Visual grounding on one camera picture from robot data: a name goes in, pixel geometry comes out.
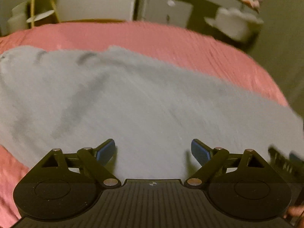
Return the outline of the right hand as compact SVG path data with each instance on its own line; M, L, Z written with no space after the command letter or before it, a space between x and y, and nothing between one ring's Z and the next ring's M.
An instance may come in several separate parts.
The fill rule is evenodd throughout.
M303 228L304 227L303 210L304 210L303 205L290 206L283 217L284 219L287 219L287 217L296 217L298 219L296 223L296 227Z

